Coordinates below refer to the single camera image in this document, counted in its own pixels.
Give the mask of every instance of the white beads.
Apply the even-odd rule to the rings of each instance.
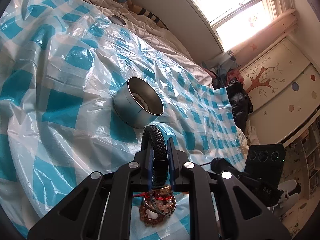
[[[132,93],[132,95],[133,95],[133,97],[136,98],[137,101],[140,101],[140,102],[139,102],[139,105],[141,105],[142,107],[144,107],[144,109],[149,110],[149,107],[148,107],[147,103],[142,99],[141,96],[139,96],[139,94]]]
[[[156,200],[156,204],[160,205],[160,206],[163,206],[163,202],[161,200]]]

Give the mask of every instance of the speaker knob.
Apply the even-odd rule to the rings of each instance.
[[[256,153],[256,152],[252,152],[252,153],[250,153],[250,155],[249,155],[249,159],[250,159],[251,161],[253,161],[256,157],[257,157],[257,153]]]
[[[271,154],[271,160],[273,162],[275,162],[277,159],[279,159],[279,153],[278,152],[273,152],[273,154]]]
[[[260,162],[265,162],[268,159],[269,153],[267,151],[262,151],[259,154],[259,161]]]

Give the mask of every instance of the jewelry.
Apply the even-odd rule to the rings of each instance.
[[[141,206],[139,208],[140,220],[145,225],[155,226],[161,223],[165,217],[169,217],[176,209],[176,200],[172,194],[171,186],[165,186],[161,189],[153,189],[148,193],[142,193],[136,196],[143,196]],[[152,219],[146,212],[150,210],[157,213],[158,217]]]

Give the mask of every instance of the white bedding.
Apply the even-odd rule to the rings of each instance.
[[[158,27],[154,21],[144,15],[128,11],[127,4],[120,4],[113,0],[84,1],[96,5],[106,16],[114,14],[124,19],[127,29],[192,73],[200,85],[212,88],[211,77],[193,62],[187,49],[170,31]]]

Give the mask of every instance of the black braided bracelet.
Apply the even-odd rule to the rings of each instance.
[[[152,186],[153,188],[162,188],[168,177],[167,147],[161,130],[155,125],[149,125],[143,132],[142,151],[148,148],[150,138],[154,153]]]

